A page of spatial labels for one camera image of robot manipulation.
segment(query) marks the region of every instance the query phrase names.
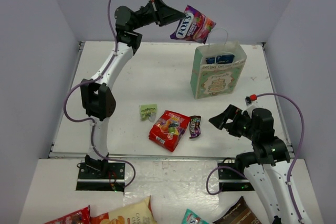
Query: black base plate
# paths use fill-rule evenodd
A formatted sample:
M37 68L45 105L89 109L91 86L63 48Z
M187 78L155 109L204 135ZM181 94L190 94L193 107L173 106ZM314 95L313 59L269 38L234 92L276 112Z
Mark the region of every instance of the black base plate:
M228 166L235 169L235 163L218 163L218 167L220 166ZM243 181L243 178L240 177L235 172L232 172L228 169L220 169L218 170L218 178L219 178L219 187L222 191L254 191L253 186L250 182Z
M124 163L108 163L109 172L106 175L88 167L85 163L80 163L77 167L80 179L77 181L77 191L124 191L125 182L120 181L125 178Z

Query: purple candy package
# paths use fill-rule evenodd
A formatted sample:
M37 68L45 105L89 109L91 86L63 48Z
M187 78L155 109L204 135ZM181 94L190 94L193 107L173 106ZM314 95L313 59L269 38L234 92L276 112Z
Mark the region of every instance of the purple candy package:
M185 18L180 21L177 30L170 38L205 44L210 31L215 27L216 23L190 5L187 5L184 13L186 15Z
M190 139L196 138L201 134L201 128L199 127L201 125L201 116L200 115L193 115L190 117L190 124L189 124L189 130L190 130Z

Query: white table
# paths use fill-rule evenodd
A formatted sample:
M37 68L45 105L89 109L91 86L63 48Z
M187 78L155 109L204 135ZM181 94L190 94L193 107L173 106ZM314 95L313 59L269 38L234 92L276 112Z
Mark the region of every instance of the white table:
M210 196L205 190L208 173L215 161L135 161L138 175L123 193L110 191L75 191L79 159L41 159L20 218L20 224L40 224L70 212L91 206L97 216L123 205L152 195L152 209L159 224L179 224L190 208L207 221L214 221L225 213L240 196L259 218L268 224L266 212L254 191L226 192ZM131 176L126 166L126 180ZM304 160L298 160L293 178L307 213L314 224L323 224ZM211 189L218 189L217 173L212 177Z
M228 105L246 107L244 98L250 94L273 92L264 52L260 45L243 45L247 61L233 94L195 100L190 77L195 48L199 44L145 43L121 71L112 93L117 108L111 117L108 130L108 150L113 156L234 157L252 150L245 138L229 136L215 129L208 119L223 112ZM90 79L113 49L112 42L86 42L74 85L83 78ZM158 115L172 110L185 115L201 115L202 135L197 140L183 136L173 153L148 139L153 123L141 122L139 105L157 103ZM269 109L275 120L276 134L289 143L281 126L274 97L260 98L259 105ZM68 103L69 114L84 118L80 91L76 91ZM84 157L89 146L89 123L72 123L62 118L51 157Z

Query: brown snack package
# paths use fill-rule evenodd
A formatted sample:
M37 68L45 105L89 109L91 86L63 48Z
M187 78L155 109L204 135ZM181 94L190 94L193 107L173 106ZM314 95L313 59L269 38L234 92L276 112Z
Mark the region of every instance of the brown snack package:
M214 224L261 224L254 213L249 209L243 196L229 210L213 222Z
M151 197L91 218L91 224L157 224L151 210Z

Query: robotic arm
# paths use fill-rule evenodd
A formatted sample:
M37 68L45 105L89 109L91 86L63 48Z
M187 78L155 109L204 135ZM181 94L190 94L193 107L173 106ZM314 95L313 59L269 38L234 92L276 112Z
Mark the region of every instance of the robotic arm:
M252 141L253 152L239 154L236 157L236 169L244 173L257 192L273 224L311 224L293 179L290 184L286 176L291 164L285 143L275 136L274 119L269 110L259 108L257 102L246 98L247 110L229 105L220 115L209 119L217 129L225 128L236 137L244 136ZM294 203L289 193L293 191Z
M185 14L167 6L162 0L149 0L146 6L136 12L126 6L120 6L116 9L114 17L116 19L116 43L118 43L115 49L117 50L112 50L102 67L91 77L91 80L98 80L90 82L83 79L80 87L82 106L86 114L95 120L94 125L91 122L91 132L93 127L94 131L90 148L85 156L85 163L103 174L107 169L107 160L102 157L109 155L107 149L108 123L116 107L116 100L111 90L122 68L140 46L142 35L134 30L151 23L165 26L185 18ZM92 143L102 157L93 150Z

